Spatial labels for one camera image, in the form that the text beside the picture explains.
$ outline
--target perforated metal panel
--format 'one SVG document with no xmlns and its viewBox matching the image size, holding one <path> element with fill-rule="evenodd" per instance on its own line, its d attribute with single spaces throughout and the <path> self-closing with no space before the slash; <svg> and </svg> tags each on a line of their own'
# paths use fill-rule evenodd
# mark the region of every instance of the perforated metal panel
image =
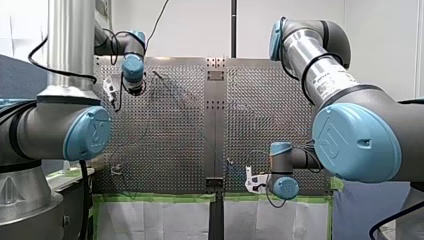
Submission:
<svg viewBox="0 0 424 240">
<path fill-rule="evenodd" d="M 111 66 L 108 57 L 99 58 L 98 64 L 99 83 L 110 75 L 120 77 L 120 61 Z M 146 66 L 142 96 L 124 93 L 119 113 L 105 105 L 112 135 L 94 187 L 98 192 L 203 192 L 205 60 L 147 59 Z M 118 164 L 122 174 L 112 175 L 110 168 Z"/>
<path fill-rule="evenodd" d="M 211 152 L 217 156 L 215 161 L 228 166 L 223 170 L 226 191 L 242 192 L 246 191 L 245 166 L 250 151 L 268 152 L 274 141 L 305 144 L 312 108 L 299 83 L 289 79 L 279 64 L 227 59 L 223 70 L 226 89 L 206 89 L 207 64 L 203 58 L 148 58 L 146 93 L 139 97 L 124 93 L 119 113 L 105 104 L 113 128 L 108 147 L 96 161 L 97 192 L 203 193 L 209 170 L 204 169 L 208 166 L 205 159 L 213 160 L 206 156 Z M 119 77 L 119 66 L 120 61 L 111 66 L 109 57 L 97 59 L 95 72 L 100 84 L 96 89 L 103 99 L 101 82 L 108 76 Z M 205 108 L 211 105 L 205 95 L 211 96 L 213 91 L 224 91 L 216 95 L 227 98 L 220 99 L 225 102 L 225 110 L 219 110 L 224 113 L 223 127 L 205 124 Z M 208 139 L 210 131 L 216 131 L 214 139 Z M 224 142 L 217 143 L 222 133 Z M 252 154 L 250 163 L 255 174 L 269 170 L 268 157 L 263 154 Z M 121 165 L 122 174 L 111 174 L 110 169 L 117 165 Z M 302 194 L 325 194 L 329 188 L 323 173 L 298 170 L 295 177 Z"/>
<path fill-rule="evenodd" d="M 304 145 L 309 139 L 312 108 L 279 63 L 268 60 L 229 59 L 227 61 L 227 129 L 225 159 L 232 162 L 227 171 L 227 191 L 245 191 L 245 169 L 254 174 L 269 171 L 268 156 L 248 154 L 252 150 L 269 152 L 275 141 Z M 324 194 L 329 188 L 322 172 L 295 170 L 302 194 Z"/>
</svg>

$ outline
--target metal bracket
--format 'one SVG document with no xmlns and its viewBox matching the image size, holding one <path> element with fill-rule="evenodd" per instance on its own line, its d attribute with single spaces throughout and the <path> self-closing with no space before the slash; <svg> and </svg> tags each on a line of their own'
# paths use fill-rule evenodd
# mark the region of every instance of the metal bracket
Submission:
<svg viewBox="0 0 424 240">
<path fill-rule="evenodd" d="M 224 179 L 222 177 L 206 178 L 206 191 L 211 193 L 221 192 L 224 188 Z"/>
<path fill-rule="evenodd" d="M 224 81 L 224 71 L 208 71 L 209 81 Z"/>
</svg>

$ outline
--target black pole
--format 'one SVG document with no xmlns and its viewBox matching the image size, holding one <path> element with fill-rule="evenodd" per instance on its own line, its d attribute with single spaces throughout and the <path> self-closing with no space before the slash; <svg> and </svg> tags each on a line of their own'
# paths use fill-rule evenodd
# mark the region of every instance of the black pole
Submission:
<svg viewBox="0 0 424 240">
<path fill-rule="evenodd" d="M 237 57 L 237 0 L 231 0 L 231 58 Z"/>
</svg>

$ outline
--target blue joint cap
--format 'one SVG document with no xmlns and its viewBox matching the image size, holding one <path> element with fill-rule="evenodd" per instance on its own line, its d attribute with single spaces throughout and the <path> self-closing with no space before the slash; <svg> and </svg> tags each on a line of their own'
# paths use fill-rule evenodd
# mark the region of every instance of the blue joint cap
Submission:
<svg viewBox="0 0 424 240">
<path fill-rule="evenodd" d="M 283 23 L 281 20 L 278 20 L 272 27 L 269 41 L 269 59 L 272 61 L 280 61 L 281 34 L 283 34 L 282 29 L 284 22 L 285 20 L 283 20 Z"/>
<path fill-rule="evenodd" d="M 136 54 L 127 54 L 122 63 L 122 72 L 125 80 L 130 83 L 138 83 L 143 80 L 144 62 Z"/>
<path fill-rule="evenodd" d="M 291 142 L 273 142 L 271 144 L 271 149 L 269 155 L 271 157 L 287 152 L 293 148 Z"/>
<path fill-rule="evenodd" d="M 402 163 L 390 126 L 371 110 L 336 103 L 315 117 L 312 136 L 322 165 L 349 181 L 380 183 L 392 179 Z"/>
<path fill-rule="evenodd" d="M 299 194 L 299 184 L 292 177 L 280 177 L 274 183 L 274 195 L 283 200 L 292 200 Z"/>
<path fill-rule="evenodd" d="M 101 106 L 90 107 L 72 123 L 65 137 L 63 157 L 68 161 L 90 160 L 99 155 L 109 140 L 111 120 Z"/>
<path fill-rule="evenodd" d="M 146 48 L 146 36 L 144 35 L 143 32 L 139 32 L 139 31 L 129 31 L 130 33 L 134 34 L 135 36 L 137 36 L 137 38 L 143 42 L 144 44 L 144 48 Z"/>
</svg>

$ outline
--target white wall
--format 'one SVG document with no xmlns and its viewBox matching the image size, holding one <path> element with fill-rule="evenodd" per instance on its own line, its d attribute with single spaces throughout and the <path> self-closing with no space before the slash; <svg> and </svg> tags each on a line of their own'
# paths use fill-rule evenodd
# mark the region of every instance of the white wall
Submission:
<svg viewBox="0 0 424 240">
<path fill-rule="evenodd" d="M 150 36 L 165 0 L 112 0 L 114 31 Z M 170 0 L 147 56 L 221 57 L 230 53 L 229 0 Z"/>
<path fill-rule="evenodd" d="M 27 61 L 46 31 L 47 0 L 0 0 L 0 54 Z M 34 58 L 43 62 L 43 53 Z"/>
<path fill-rule="evenodd" d="M 112 0 L 115 31 L 137 29 L 147 36 L 165 0 Z M 274 22 L 326 19 L 343 26 L 344 0 L 239 0 L 237 57 L 268 58 Z M 171 0 L 147 53 L 149 56 L 229 56 L 231 0 Z"/>
<path fill-rule="evenodd" d="M 330 20 L 343 27 L 344 5 L 344 0 L 239 0 L 237 57 L 269 58 L 271 29 L 282 16 Z"/>
<path fill-rule="evenodd" d="M 396 100 L 413 98 L 421 81 L 419 2 L 346 0 L 351 73 L 360 82 L 380 86 Z"/>
</svg>

